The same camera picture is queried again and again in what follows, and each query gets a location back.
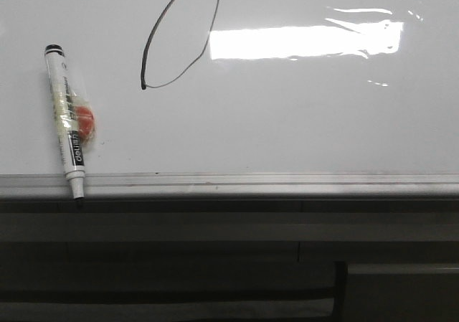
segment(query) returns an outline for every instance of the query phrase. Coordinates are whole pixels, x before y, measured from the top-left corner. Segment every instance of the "black ink drawing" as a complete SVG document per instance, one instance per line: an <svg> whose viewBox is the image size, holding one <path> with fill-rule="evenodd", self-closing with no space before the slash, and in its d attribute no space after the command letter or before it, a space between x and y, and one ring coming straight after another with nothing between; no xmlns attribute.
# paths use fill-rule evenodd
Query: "black ink drawing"
<svg viewBox="0 0 459 322"><path fill-rule="evenodd" d="M177 77L175 77L173 80L170 80L169 82L166 82L166 83L161 84L161 85L148 85L148 84L146 84L146 82L145 82L146 61L148 59L148 51L150 49L151 41L153 40L153 37L154 37L154 35L156 33L156 30L159 27L159 24L161 23L161 21L164 18L164 16L166 16L167 11L170 9L170 7L172 6L172 4L174 4L175 1L176 0L170 0L170 2L166 5L166 8L164 8L163 12L161 12L161 15L156 20L156 23L155 23L153 29L151 30L150 36L148 37L148 40L147 40L146 45L145 45L145 49L143 50L142 70L141 70L142 90L145 90L148 87L150 87L150 88L165 87L166 85L169 85L169 84L175 82L176 80L178 80L191 66L193 66L193 64L195 62L197 62L202 57L202 55L206 51L207 44L209 43L210 32L212 31L212 28L214 27L215 17L217 16L217 11L218 11L218 6L220 4L220 0L217 0L217 3L215 4L214 15L212 17L212 22L210 24L209 33L207 35L206 42L204 43L204 47L202 48L202 51L199 53L199 55L193 61L191 61L188 64L188 66L186 66L185 69Z"/></svg>

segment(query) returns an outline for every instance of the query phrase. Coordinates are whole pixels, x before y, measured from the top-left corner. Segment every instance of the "whiteboard frame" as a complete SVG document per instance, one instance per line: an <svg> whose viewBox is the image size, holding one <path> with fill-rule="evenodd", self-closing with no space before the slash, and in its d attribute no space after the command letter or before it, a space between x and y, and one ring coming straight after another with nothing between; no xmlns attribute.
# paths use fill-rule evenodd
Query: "whiteboard frame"
<svg viewBox="0 0 459 322"><path fill-rule="evenodd" d="M89 199L452 199L459 174L90 174ZM61 175L0 175L1 200L69 199Z"/></svg>

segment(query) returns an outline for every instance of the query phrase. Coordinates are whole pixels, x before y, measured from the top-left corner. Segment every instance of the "marker cap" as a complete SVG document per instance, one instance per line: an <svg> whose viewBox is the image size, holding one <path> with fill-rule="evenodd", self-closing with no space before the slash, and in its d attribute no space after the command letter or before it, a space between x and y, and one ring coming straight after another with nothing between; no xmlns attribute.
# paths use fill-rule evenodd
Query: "marker cap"
<svg viewBox="0 0 459 322"><path fill-rule="evenodd" d="M64 51L62 50L62 47L59 46L58 44L48 44L46 48L44 49L44 55L47 55L49 53L56 52L59 55L64 56Z"/></svg>

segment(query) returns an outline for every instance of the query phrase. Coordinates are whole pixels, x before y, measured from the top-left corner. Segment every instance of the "whiteboard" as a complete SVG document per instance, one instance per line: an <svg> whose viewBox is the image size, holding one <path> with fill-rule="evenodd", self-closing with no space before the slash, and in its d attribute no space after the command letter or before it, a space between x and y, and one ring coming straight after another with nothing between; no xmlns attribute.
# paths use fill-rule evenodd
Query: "whiteboard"
<svg viewBox="0 0 459 322"><path fill-rule="evenodd" d="M1 174L62 173L53 43L97 120L89 176L459 172L458 0L219 0L202 58L142 90L169 1L0 0ZM176 0L147 81L196 57L216 3Z"/></svg>

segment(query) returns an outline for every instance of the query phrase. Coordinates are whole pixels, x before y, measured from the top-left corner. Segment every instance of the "marker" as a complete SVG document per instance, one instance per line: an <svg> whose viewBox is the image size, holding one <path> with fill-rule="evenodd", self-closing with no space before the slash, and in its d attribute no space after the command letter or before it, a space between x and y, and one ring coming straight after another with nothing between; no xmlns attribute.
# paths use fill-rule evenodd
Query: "marker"
<svg viewBox="0 0 459 322"><path fill-rule="evenodd" d="M81 207L82 199L85 196L83 192L85 163L83 161L80 136L78 135L78 120L73 106L64 52L61 46L51 44L46 47L44 58L48 67L65 178L72 187L73 199L77 202L77 206Z"/></svg>

